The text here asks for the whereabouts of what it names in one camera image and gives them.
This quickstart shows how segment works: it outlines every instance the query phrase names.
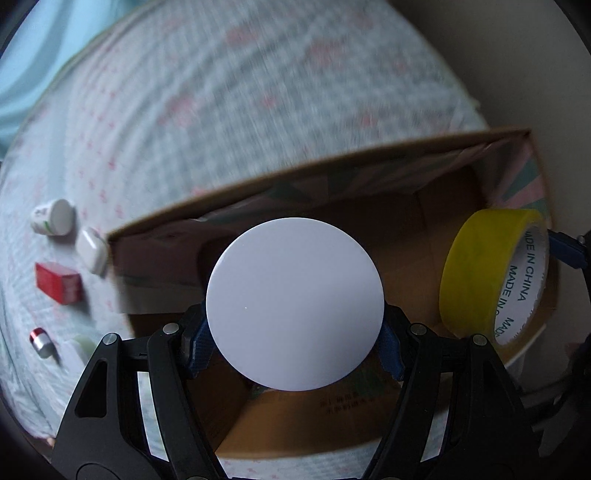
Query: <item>white circular disc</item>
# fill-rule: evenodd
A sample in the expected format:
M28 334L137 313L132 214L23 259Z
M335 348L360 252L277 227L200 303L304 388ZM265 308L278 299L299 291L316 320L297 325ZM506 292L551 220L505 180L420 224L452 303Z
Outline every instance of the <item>white circular disc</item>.
M241 374L278 390L324 387L373 347L384 291L372 260L328 223L282 218L234 240L217 261L206 311Z

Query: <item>small capacitor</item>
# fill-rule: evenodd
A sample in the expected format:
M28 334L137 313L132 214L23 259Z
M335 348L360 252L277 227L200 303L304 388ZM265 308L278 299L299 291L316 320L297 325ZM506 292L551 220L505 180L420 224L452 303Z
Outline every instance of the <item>small capacitor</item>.
M31 345L41 358L48 358L54 352L54 345L45 330L37 327L29 334Z

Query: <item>blue fabric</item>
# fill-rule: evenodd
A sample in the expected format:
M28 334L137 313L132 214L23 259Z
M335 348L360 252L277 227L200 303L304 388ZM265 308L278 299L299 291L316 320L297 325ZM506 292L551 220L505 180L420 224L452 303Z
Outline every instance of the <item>blue fabric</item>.
M0 58L0 158L60 68L147 0L40 0Z

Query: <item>metal screw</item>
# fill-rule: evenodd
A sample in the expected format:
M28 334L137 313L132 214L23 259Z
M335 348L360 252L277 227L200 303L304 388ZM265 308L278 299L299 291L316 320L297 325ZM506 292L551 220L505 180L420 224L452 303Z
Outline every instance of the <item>metal screw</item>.
M176 323L167 323L162 327L162 331L166 333L166 335L172 335L173 333L178 332L178 325Z
M410 331L414 335L421 336L427 333L427 327L425 327L422 323L413 323L410 326Z
M103 343L105 345L110 345L112 343L115 343L117 341L117 337L118 337L118 335L116 333L107 333L103 337Z
M488 340L484 335L477 333L475 336L472 337L472 342L479 346L485 346L488 343Z

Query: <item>white cylinder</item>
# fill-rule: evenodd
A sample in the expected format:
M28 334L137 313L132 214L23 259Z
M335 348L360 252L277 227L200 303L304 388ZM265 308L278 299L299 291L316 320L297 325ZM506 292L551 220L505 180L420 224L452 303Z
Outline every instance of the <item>white cylinder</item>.
M67 200L56 199L35 207L31 227L42 235L67 235L74 225L74 209Z

